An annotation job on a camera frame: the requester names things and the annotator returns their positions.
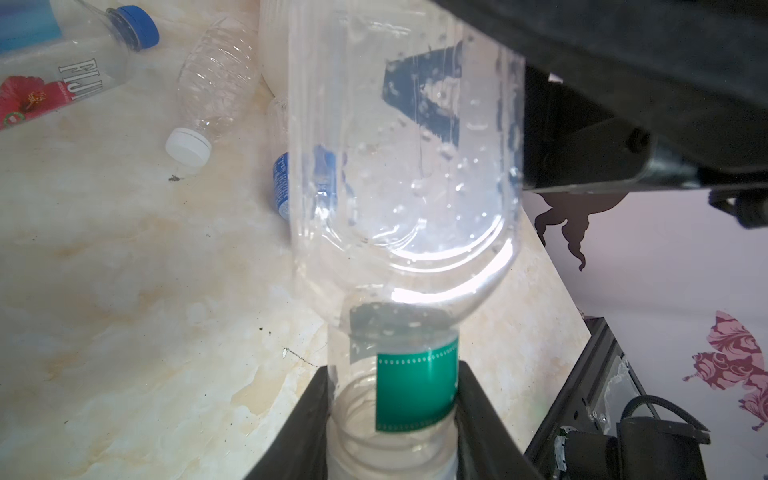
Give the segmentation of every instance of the plastic bottle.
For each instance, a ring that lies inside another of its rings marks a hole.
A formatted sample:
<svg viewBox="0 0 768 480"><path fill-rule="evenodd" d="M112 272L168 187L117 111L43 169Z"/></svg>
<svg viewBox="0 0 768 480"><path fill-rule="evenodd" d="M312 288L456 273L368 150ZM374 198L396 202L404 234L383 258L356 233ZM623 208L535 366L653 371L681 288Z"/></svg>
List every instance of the plastic bottle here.
<svg viewBox="0 0 768 480"><path fill-rule="evenodd" d="M103 12L82 0L0 5L0 130L124 83L130 56L160 34L133 5Z"/></svg>
<svg viewBox="0 0 768 480"><path fill-rule="evenodd" d="M276 158L272 168L275 208L282 218L288 220L288 102L284 98L274 98L266 109L266 116L270 129L271 158Z"/></svg>
<svg viewBox="0 0 768 480"><path fill-rule="evenodd" d="M262 0L259 10L261 73L275 97L288 96L288 8L290 0Z"/></svg>
<svg viewBox="0 0 768 480"><path fill-rule="evenodd" d="M429 0L293 5L292 246L329 324L329 478L454 478L458 324L518 254L525 63Z"/></svg>
<svg viewBox="0 0 768 480"><path fill-rule="evenodd" d="M190 167L208 162L211 144L240 118L259 83L256 32L231 17L214 22L181 67L180 123L165 150Z"/></svg>

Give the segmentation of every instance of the fiji water bottle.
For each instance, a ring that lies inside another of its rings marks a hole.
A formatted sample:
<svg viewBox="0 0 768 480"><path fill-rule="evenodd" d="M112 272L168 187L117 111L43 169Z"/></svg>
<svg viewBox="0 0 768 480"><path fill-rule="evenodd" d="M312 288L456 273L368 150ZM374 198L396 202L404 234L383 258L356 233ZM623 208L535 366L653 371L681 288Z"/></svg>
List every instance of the fiji water bottle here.
<svg viewBox="0 0 768 480"><path fill-rule="evenodd" d="M0 130L124 83L132 52L160 41L133 5L0 1Z"/></svg>
<svg viewBox="0 0 768 480"><path fill-rule="evenodd" d="M523 59L429 0L294 0L297 289L330 480L453 480L458 325L518 254Z"/></svg>

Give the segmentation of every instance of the green label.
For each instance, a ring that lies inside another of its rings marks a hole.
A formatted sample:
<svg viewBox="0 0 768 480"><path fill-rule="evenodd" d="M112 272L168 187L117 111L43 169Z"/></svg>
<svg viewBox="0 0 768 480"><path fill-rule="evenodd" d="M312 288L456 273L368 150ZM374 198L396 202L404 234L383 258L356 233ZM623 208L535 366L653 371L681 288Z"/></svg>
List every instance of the green label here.
<svg viewBox="0 0 768 480"><path fill-rule="evenodd" d="M423 353L380 353L377 363L377 431L423 429L443 420L453 409L458 388L458 338Z"/></svg>

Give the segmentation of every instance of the red hibiscus flower print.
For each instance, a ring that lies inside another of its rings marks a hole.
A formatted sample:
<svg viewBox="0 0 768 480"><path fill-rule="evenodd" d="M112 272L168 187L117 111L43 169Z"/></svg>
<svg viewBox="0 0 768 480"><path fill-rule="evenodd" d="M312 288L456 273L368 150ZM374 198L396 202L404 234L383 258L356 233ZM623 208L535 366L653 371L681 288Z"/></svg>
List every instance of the red hibiscus flower print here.
<svg viewBox="0 0 768 480"><path fill-rule="evenodd" d="M46 84L37 77L8 77L0 85L0 130L63 107L72 96L60 81Z"/></svg>
<svg viewBox="0 0 768 480"><path fill-rule="evenodd" d="M710 329L707 342L718 352L726 354L729 359L751 357L753 365L765 369L763 353L757 346L755 337L739 320L725 312L715 313L715 325Z"/></svg>
<svg viewBox="0 0 768 480"><path fill-rule="evenodd" d="M712 389L729 389L739 382L745 382L755 367L750 359L731 360L724 353L703 352L694 355L696 373L683 378L687 382L694 377L707 382Z"/></svg>
<svg viewBox="0 0 768 480"><path fill-rule="evenodd" d="M745 386L756 387L756 390L747 393L743 399L739 400L741 404L739 407L762 420L759 425L752 427L756 432L768 422L768 374L763 372L752 375Z"/></svg>

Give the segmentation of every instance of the bottle neck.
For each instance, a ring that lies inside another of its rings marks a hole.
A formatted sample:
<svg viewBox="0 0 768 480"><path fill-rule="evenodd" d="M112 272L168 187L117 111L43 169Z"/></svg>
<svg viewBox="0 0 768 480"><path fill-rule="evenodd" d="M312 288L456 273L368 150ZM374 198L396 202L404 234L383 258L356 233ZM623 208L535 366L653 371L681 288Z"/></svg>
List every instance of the bottle neck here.
<svg viewBox="0 0 768 480"><path fill-rule="evenodd" d="M141 50L141 43L139 37L136 35L136 31L131 27L131 24L120 14L118 10L114 8L108 8L106 11L107 18L112 22L112 25L118 31L121 38L128 47L133 51Z"/></svg>

